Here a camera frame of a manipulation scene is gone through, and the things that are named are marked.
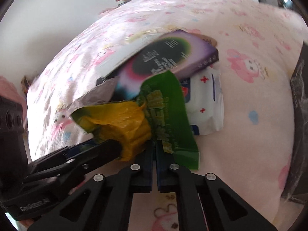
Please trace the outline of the grey foil packet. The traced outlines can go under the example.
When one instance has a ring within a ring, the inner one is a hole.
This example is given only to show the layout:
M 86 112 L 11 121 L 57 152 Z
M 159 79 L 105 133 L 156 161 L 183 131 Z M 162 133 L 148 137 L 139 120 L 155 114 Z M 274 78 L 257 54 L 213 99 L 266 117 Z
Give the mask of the grey foil packet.
M 95 86 L 93 89 L 82 95 L 80 98 L 77 98 L 70 105 L 68 105 L 66 107 L 66 110 L 69 113 L 72 113 L 73 111 L 81 107 L 99 105 L 102 103 L 109 102 L 113 96 L 118 81 L 119 77 L 116 76 Z

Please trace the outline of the green yellow snack bag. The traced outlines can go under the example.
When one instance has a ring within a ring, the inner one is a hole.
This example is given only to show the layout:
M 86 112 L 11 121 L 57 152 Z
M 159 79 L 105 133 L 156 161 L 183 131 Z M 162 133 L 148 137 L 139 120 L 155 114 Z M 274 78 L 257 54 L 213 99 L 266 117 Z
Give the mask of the green yellow snack bag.
M 181 85 L 166 71 L 146 79 L 136 100 L 80 107 L 70 115 L 99 142 L 118 141 L 123 162 L 133 160 L 153 140 L 175 162 L 199 169 L 199 150 L 188 117 Z

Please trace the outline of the black shoe box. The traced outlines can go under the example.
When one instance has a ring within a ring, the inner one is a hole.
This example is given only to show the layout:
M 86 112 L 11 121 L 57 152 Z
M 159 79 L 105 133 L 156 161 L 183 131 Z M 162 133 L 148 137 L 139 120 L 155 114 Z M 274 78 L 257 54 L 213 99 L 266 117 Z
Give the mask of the black shoe box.
M 290 201 L 307 202 L 307 53 L 300 55 L 290 80 L 295 134 L 290 169 L 282 196 Z

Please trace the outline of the white wet wipes pack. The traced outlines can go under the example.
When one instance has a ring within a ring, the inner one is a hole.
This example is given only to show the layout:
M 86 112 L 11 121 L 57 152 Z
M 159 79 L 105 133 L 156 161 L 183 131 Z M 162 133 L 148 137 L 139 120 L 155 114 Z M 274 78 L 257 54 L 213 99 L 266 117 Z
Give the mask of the white wet wipes pack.
M 180 84 L 193 135 L 206 136 L 222 130 L 224 105 L 220 71 L 208 67 Z

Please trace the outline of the purple black box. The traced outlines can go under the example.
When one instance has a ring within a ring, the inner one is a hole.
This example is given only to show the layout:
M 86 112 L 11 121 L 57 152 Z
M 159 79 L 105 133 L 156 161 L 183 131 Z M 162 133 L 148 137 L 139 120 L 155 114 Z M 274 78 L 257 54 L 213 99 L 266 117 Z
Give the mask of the purple black box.
M 218 60 L 216 47 L 195 33 L 175 30 L 146 46 L 126 63 L 115 93 L 125 100 L 133 99 L 151 76 L 170 70 L 178 80 L 183 80 Z

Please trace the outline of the pink cartoon print bedsheet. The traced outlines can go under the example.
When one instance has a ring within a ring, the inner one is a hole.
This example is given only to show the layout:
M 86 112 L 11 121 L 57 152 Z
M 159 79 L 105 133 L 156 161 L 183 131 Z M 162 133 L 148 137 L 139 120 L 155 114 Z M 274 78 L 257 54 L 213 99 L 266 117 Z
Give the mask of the pink cartoon print bedsheet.
M 182 29 L 217 41 L 224 127 L 196 137 L 200 174 L 215 173 L 272 224 L 291 162 L 290 78 L 307 27 L 295 12 L 251 0 L 133 0 L 105 13 L 65 46 L 31 85 L 33 160 L 89 139 L 61 112 L 95 86 L 97 66 L 125 43 Z

